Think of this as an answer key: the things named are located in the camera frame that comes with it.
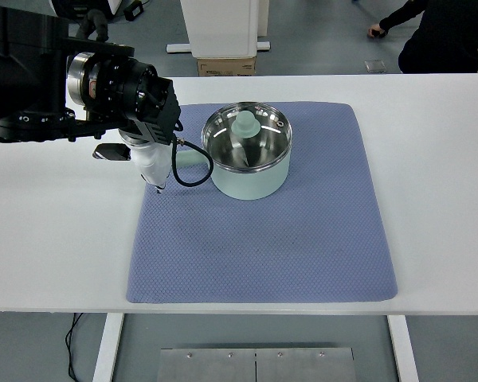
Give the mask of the white and black hand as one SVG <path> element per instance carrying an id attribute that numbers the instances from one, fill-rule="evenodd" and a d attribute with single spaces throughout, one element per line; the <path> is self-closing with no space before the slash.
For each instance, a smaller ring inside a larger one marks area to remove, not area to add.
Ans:
<path id="1" fill-rule="evenodd" d="M 156 142 L 142 144 L 101 143 L 92 156 L 100 160 L 115 162 L 132 161 L 143 180 L 159 192 L 166 187 L 172 168 L 172 145 Z"/>

